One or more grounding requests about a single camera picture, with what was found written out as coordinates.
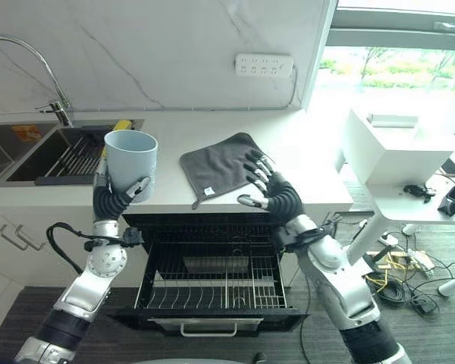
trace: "white countertop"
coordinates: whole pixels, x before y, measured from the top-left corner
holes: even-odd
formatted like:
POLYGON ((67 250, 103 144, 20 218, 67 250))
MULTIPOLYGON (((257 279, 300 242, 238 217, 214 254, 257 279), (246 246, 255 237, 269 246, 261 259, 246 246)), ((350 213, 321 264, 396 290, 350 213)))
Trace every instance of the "white countertop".
POLYGON ((437 193, 428 203, 424 203, 423 198, 403 192, 403 186, 366 185, 366 189, 376 208, 388 220, 415 224, 455 224, 455 215, 450 217, 438 211, 441 200, 453 183, 436 174, 426 186, 437 193))
MULTIPOLYGON (((236 198, 260 193, 246 186, 203 202, 193 211, 194 192, 179 158, 235 133, 250 134, 298 190, 309 213, 316 206, 345 206, 353 201, 334 167, 325 160, 324 140, 304 111, 101 112, 75 115, 82 120, 142 120, 143 131, 158 140, 155 190, 151 199, 128 213, 251 212, 236 198)), ((0 187, 0 206, 91 206, 92 187, 0 187)))

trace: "yellow sponge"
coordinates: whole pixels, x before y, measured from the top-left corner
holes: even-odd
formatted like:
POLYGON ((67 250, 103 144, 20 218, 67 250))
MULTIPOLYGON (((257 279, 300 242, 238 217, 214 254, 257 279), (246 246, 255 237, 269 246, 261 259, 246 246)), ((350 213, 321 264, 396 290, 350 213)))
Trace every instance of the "yellow sponge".
MULTIPOLYGON (((121 119, 116 123, 115 127, 113 128, 113 131, 116 130, 128 130, 131 129, 131 121, 126 120, 126 119, 121 119)), ((103 148, 103 152, 101 153, 102 158, 106 158, 106 148, 103 148)))

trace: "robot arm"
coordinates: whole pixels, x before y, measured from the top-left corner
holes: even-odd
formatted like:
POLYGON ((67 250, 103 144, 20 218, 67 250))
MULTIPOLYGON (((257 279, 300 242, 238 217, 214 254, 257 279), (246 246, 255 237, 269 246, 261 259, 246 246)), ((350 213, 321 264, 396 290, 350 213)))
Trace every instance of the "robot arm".
POLYGON ((127 264, 125 247, 136 245, 132 240, 139 243, 138 236, 127 242, 120 239, 118 218, 148 183, 149 178, 145 178, 125 193, 113 194, 108 187, 106 160, 102 158, 95 174, 95 218, 90 236, 93 240, 89 242, 91 251, 86 267, 57 300, 36 335, 26 340, 14 358, 15 363, 67 364, 72 361, 108 296, 112 281, 127 264))
POLYGON ((275 234, 278 245, 295 253, 308 279, 315 283, 327 314, 339 330, 355 363, 411 363, 398 344, 371 291, 350 265, 342 246, 331 236, 333 222, 317 227, 307 215, 295 189, 275 170, 266 156, 247 156, 253 165, 245 168, 257 178, 248 180, 263 193, 261 199, 241 195, 238 201, 271 212, 281 224, 275 234))

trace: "dishwasher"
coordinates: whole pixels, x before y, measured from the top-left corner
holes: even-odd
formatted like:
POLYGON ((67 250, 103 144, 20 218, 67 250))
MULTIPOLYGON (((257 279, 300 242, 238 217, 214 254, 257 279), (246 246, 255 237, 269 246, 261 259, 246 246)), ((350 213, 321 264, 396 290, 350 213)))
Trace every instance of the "dishwasher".
POLYGON ((149 257, 133 308, 114 317, 184 337, 289 331, 307 315, 287 305, 267 213, 124 215, 149 257))

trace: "wire rack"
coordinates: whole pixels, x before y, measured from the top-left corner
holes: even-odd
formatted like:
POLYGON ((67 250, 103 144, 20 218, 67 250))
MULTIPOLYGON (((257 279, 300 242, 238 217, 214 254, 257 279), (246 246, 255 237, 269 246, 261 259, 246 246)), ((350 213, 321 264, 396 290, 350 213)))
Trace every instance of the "wire rack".
POLYGON ((88 132, 62 153, 46 177, 93 175, 101 157, 107 131, 88 132))
POLYGON ((278 257, 267 243, 157 243, 152 257, 143 308, 287 307, 278 257))

